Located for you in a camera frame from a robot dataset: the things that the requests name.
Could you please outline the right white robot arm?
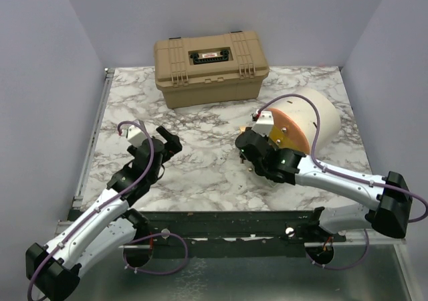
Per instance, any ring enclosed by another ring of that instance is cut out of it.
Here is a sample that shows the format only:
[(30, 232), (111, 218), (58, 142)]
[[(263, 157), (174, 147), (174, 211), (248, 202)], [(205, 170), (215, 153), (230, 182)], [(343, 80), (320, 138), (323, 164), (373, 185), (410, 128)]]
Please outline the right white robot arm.
[(260, 177), (321, 189), (354, 202), (322, 208), (319, 218), (307, 225), (312, 240), (323, 241), (330, 234), (351, 229), (373, 229), (395, 239), (406, 236), (413, 200), (401, 174), (391, 171), (383, 177), (330, 167), (300, 151), (274, 148), (252, 129), (240, 134), (235, 145)]

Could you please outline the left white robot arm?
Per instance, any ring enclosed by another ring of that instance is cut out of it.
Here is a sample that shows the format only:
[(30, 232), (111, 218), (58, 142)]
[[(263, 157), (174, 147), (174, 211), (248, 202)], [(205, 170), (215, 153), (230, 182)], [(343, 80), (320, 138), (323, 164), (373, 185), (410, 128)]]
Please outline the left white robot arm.
[(27, 299), (37, 288), (44, 299), (65, 300), (80, 280), (114, 249), (142, 243), (150, 233), (146, 218), (132, 206), (160, 179), (163, 165), (181, 152), (180, 138), (163, 126), (151, 137), (141, 122), (126, 122), (124, 131), (133, 159), (114, 173), (96, 201), (63, 232), (25, 253)]

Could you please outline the white round makeup organizer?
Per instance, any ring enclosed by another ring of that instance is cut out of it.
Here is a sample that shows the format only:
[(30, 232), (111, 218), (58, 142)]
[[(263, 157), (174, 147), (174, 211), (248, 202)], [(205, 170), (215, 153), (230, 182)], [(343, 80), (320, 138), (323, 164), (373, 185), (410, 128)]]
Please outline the white round makeup organizer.
[(263, 110), (272, 112), (274, 127), (269, 136), (252, 131), (252, 126), (243, 128), (235, 140), (240, 159), (272, 183), (295, 185), (299, 164), (310, 164), (310, 155), (317, 155), (338, 135), (339, 112), (327, 97), (307, 87), (278, 96), (256, 112)]

